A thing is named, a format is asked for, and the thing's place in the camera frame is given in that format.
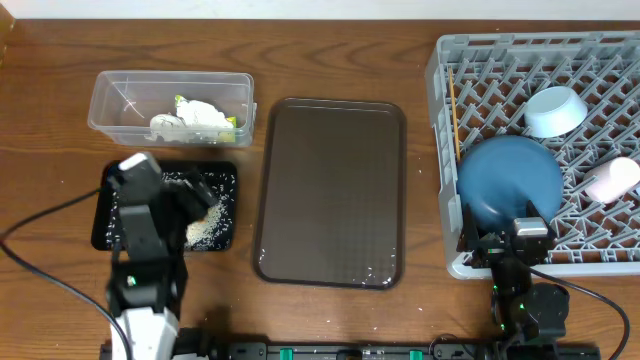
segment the plastic container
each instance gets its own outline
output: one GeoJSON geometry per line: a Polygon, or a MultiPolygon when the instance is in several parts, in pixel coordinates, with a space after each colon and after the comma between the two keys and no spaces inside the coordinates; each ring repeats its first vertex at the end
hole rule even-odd
{"type": "Polygon", "coordinates": [[[442,235],[449,273],[459,279],[491,278],[456,251],[462,231],[457,191],[448,67],[453,69],[460,133],[466,154],[504,134],[532,138],[524,111],[536,93],[571,87],[585,102],[586,119],[569,133],[533,138],[549,149],[563,172],[563,202],[551,221],[558,234],[546,264],[556,276],[640,274],[640,194],[613,204],[593,201],[585,174],[625,156],[640,161],[640,32],[445,35],[426,69],[429,118],[440,166],[442,235]]]}
{"type": "Polygon", "coordinates": [[[105,71],[98,75],[89,109],[89,127],[117,144],[132,146],[249,146],[253,140],[256,104],[253,78],[242,73],[183,71],[105,71]],[[236,128],[172,129],[189,141],[150,140],[151,118],[175,115],[175,97],[212,104],[236,128]]]}

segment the wooden table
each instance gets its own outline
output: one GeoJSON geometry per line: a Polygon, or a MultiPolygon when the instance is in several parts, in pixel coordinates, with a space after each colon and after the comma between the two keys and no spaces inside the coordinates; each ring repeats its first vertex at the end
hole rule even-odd
{"type": "MultiPolygon", "coordinates": [[[[0,69],[0,227],[95,188],[110,160],[138,149],[88,128],[89,100],[103,70],[248,72],[257,127],[244,149],[152,149],[160,158],[227,159],[241,179],[232,248],[189,253],[183,326],[222,337],[274,341],[422,342],[440,333],[495,334],[489,281],[454,280],[445,269],[435,138],[424,70],[450,33],[619,30],[605,22],[23,21],[0,69]],[[268,284],[250,267],[267,115],[288,96],[381,100],[408,119],[406,271],[385,292],[268,284]]],[[[10,241],[15,251],[104,304],[109,254],[89,237],[96,199],[45,218],[10,241]]],[[[640,278],[576,282],[620,304],[634,326],[625,359],[640,357],[640,278]]],[[[95,359],[109,328],[90,306],[0,256],[0,357],[95,359]]],[[[611,354],[622,322],[608,306],[571,292],[566,341],[611,354]]]]}

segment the dish rack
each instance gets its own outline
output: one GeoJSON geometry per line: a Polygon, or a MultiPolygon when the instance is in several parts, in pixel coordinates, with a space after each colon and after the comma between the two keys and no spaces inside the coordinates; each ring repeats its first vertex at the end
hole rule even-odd
{"type": "Polygon", "coordinates": [[[448,67],[453,70],[460,149],[520,135],[544,145],[564,175],[563,202],[551,221],[558,233],[540,271],[556,276],[640,274],[640,194],[613,204],[591,201],[585,173],[608,160],[640,161],[640,32],[445,35],[426,70],[429,118],[440,167],[442,233],[447,267],[459,279],[490,278],[456,251],[462,231],[457,194],[448,67]],[[554,138],[531,137],[524,105],[550,86],[573,88],[587,103],[586,120],[554,138]]]}

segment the chopstick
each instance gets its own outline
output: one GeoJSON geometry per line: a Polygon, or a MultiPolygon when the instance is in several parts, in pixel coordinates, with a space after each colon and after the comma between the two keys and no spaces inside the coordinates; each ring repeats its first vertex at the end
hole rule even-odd
{"type": "Polygon", "coordinates": [[[456,95],[453,92],[453,70],[449,67],[449,92],[451,93],[451,113],[453,115],[453,138],[456,142],[456,161],[460,162],[460,137],[458,136],[458,116],[456,115],[456,95]]]}

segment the food container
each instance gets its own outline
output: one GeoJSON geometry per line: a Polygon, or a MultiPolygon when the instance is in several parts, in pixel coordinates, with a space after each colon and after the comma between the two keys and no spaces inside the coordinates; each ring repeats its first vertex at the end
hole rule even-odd
{"type": "Polygon", "coordinates": [[[187,71],[105,71],[93,89],[88,123],[117,144],[131,146],[249,146],[256,104],[253,78],[242,73],[187,71]],[[235,117],[234,129],[171,128],[173,139],[152,140],[151,119],[175,115],[175,98],[206,102],[235,117]]]}

